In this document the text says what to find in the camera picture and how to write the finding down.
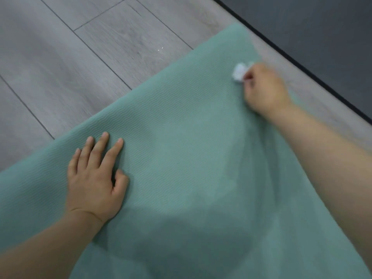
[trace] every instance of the white wipe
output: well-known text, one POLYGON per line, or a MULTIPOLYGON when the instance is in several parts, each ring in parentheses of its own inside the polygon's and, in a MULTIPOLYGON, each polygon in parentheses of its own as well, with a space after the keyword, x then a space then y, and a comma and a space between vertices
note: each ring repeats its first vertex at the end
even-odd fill
POLYGON ((243 82, 244 75, 252 67, 252 65, 254 65, 254 62, 249 62, 248 65, 243 63, 237 64, 232 72, 233 79, 238 82, 243 82))

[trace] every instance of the hand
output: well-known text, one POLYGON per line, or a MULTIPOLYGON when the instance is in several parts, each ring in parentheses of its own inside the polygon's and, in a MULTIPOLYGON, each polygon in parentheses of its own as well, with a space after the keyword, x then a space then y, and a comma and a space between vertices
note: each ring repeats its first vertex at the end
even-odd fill
POLYGON ((107 132, 95 145, 93 137, 88 137, 84 148, 76 150, 67 170, 67 212, 90 213, 102 225, 118 213, 128 186, 128 177, 121 170, 116 171, 115 186, 111 182, 112 169, 123 147, 123 139, 115 143, 101 162, 108 140, 107 132))
POLYGON ((266 119, 277 110, 292 105, 284 81, 262 63, 253 65, 244 75, 244 99, 266 119))

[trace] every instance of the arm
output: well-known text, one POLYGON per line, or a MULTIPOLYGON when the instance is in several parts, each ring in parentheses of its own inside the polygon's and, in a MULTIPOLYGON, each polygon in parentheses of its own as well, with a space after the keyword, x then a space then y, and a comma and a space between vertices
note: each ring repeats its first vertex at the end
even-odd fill
POLYGON ((273 123, 319 197, 372 270, 372 156, 295 106, 263 64, 245 75, 245 100, 273 123))
POLYGON ((123 140, 118 140, 101 163, 108 139, 105 132, 94 146, 89 137, 83 150, 76 150, 68 166, 65 215, 0 257, 4 278, 68 278, 85 247, 119 211, 128 178, 118 170, 113 187, 111 174, 123 140))

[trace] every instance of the gray wooden floor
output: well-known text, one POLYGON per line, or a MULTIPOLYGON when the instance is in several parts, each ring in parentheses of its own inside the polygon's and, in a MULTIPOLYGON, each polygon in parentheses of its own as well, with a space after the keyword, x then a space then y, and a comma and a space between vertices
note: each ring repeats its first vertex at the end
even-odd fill
MULTIPOLYGON (((0 0, 0 170, 236 20, 212 0, 0 0)), ((309 110, 372 149, 372 127, 252 34, 309 110)))

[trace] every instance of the white tissue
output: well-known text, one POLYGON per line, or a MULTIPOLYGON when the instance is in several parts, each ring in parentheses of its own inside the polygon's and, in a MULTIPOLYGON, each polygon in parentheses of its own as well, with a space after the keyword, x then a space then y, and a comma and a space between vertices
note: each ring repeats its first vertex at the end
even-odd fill
POLYGON ((232 72, 232 77, 235 81, 238 81, 238 82, 243 82, 243 77, 244 75, 247 73, 247 71, 252 67, 252 65, 254 65, 253 62, 249 62, 248 63, 248 66, 243 64, 243 63, 239 63, 235 66, 234 68, 234 71, 232 72))

